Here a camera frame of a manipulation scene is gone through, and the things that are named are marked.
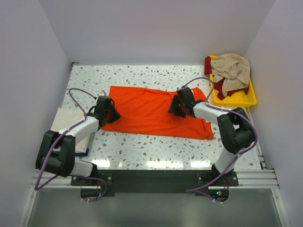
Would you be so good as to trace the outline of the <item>orange t shirt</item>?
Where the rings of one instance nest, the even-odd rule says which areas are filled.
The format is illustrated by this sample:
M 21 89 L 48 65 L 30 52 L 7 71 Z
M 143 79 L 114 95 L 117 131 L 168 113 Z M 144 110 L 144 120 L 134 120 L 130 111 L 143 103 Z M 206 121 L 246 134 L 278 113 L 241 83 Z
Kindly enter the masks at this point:
M 109 96 L 114 100 L 121 118 L 105 125 L 104 131 L 170 136 L 197 140 L 212 140 L 211 124 L 203 119 L 185 118 L 169 113 L 176 92 L 143 87 L 111 86 Z

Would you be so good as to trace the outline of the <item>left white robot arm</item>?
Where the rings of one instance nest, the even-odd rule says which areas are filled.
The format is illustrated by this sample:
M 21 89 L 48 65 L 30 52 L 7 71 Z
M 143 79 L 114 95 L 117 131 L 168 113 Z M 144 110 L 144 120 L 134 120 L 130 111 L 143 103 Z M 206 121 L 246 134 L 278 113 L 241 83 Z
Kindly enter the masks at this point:
M 76 145 L 120 118 L 114 100 L 108 96 L 99 96 L 93 110 L 80 121 L 60 131 L 47 131 L 36 158 L 39 177 L 44 172 L 62 177 L 81 176 L 86 185 L 94 185 L 98 181 L 98 174 L 94 171 L 97 167 L 93 163 L 76 160 Z

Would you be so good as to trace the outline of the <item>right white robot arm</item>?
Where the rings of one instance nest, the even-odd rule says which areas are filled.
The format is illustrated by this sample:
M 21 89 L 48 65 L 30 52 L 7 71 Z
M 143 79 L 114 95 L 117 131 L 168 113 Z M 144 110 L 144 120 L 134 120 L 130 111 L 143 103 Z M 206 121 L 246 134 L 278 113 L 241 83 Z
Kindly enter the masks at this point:
M 173 96 L 170 114 L 191 116 L 218 126 L 223 150 L 212 166 L 211 181 L 217 186 L 228 180 L 237 159 L 255 147 L 258 135 L 243 108 L 219 108 L 204 100 L 196 100 L 193 90 L 183 87 Z

